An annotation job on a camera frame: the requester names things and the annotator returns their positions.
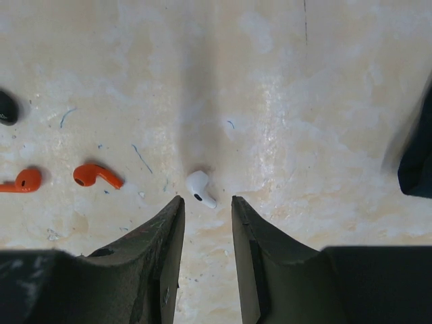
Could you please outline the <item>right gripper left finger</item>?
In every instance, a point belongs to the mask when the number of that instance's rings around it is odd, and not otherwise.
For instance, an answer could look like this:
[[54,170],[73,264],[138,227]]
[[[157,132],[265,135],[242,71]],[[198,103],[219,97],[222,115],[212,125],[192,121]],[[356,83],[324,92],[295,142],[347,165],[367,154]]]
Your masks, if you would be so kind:
[[88,256],[1,251],[2,323],[172,323],[185,229],[174,197]]

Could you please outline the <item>white earbud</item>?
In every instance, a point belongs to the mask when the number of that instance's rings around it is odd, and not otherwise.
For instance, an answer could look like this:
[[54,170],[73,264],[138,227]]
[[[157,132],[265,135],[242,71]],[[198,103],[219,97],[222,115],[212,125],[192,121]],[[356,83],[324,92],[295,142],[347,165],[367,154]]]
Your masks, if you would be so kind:
[[215,209],[217,202],[212,198],[207,190],[209,184],[209,176],[201,171],[195,171],[186,178],[186,187],[193,197],[206,207]]

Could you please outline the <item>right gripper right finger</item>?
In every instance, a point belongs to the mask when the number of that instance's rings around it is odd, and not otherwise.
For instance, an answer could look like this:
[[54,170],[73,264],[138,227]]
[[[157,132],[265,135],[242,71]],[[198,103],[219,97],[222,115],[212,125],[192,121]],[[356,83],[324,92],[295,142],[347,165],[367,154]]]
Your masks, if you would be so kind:
[[430,323],[431,248],[315,250],[232,199],[244,323]]

